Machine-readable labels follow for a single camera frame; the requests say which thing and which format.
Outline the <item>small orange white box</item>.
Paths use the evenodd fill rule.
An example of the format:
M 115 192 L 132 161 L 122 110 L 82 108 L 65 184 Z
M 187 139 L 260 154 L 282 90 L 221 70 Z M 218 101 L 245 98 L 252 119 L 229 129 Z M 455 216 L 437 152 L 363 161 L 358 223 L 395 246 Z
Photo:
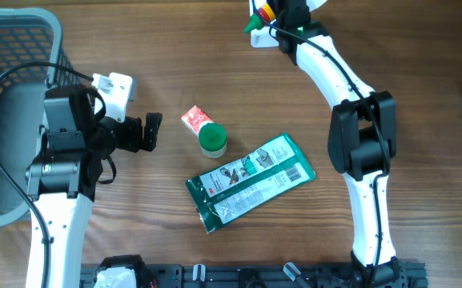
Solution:
M 198 106 L 191 107 L 182 117 L 182 123 L 195 135 L 199 136 L 200 130 L 214 121 Z

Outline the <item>green lidded round jar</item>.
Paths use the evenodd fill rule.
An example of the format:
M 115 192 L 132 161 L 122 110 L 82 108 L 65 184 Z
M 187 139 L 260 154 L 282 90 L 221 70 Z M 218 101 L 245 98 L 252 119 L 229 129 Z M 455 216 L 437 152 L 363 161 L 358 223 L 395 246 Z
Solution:
M 199 145 L 204 155 L 219 158 L 227 151 L 227 132 L 218 123 L 209 123 L 199 131 Z

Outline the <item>green white sachet packet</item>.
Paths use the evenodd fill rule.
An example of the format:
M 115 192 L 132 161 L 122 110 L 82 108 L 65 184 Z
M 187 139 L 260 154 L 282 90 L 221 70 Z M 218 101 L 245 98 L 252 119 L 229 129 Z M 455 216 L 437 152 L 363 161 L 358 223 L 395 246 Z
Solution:
M 315 179 L 302 150 L 283 133 L 240 159 L 185 181 L 185 185 L 210 234 Z

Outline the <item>red yellow green-capped bottle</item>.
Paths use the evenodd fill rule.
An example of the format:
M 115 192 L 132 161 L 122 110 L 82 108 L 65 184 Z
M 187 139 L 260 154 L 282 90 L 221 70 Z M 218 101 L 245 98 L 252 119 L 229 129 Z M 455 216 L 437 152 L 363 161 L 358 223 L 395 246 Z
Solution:
M 258 6 L 255 0 L 251 0 L 251 8 L 249 23 L 244 28 L 246 34 L 250 34 L 253 30 L 261 30 L 265 22 L 272 23 L 277 18 L 275 0 L 266 0 L 262 6 Z

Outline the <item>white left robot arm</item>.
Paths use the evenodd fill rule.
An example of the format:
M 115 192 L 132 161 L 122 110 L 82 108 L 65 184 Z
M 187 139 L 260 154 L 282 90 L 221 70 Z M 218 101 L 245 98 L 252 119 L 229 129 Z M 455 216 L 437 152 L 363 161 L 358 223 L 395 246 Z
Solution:
M 48 127 L 41 149 L 26 171 L 27 193 L 39 214 L 32 218 L 28 287 L 77 287 L 82 248 L 92 213 L 103 161 L 116 149 L 152 151 L 163 116 L 144 120 L 111 118 L 106 107 L 90 100 L 105 99 L 94 88 L 69 85 L 45 93 Z

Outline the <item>white barcode scanner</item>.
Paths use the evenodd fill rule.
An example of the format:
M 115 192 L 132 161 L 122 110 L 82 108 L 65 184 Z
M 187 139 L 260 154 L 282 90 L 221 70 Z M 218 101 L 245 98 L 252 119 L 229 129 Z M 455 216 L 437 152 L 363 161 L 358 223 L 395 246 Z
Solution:
M 249 14 L 253 14 L 266 2 L 267 0 L 249 0 Z M 269 26 L 264 26 L 261 30 L 253 30 L 250 32 L 250 36 L 251 46 L 254 48 L 270 48 L 279 45 L 274 39 L 275 31 L 270 30 Z

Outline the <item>grey plastic mesh basket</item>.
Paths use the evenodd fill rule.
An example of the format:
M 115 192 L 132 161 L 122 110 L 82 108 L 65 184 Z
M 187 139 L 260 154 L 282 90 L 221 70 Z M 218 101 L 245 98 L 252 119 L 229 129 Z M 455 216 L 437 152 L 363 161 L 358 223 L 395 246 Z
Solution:
M 62 36 L 61 22 L 48 10 L 0 8 L 0 227 L 29 215 L 1 170 L 20 187 L 26 185 L 25 171 L 37 154 L 45 121 L 46 90 L 81 82 L 53 67 L 70 64 Z

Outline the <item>black mounting rail base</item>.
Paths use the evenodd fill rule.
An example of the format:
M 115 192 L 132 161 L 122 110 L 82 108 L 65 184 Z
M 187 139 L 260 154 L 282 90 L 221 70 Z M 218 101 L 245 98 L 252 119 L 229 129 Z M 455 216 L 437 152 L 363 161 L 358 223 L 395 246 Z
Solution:
M 77 287 L 427 287 L 423 263 L 393 257 L 377 266 L 358 260 L 315 266 L 193 266 L 146 264 L 138 255 L 83 266 Z

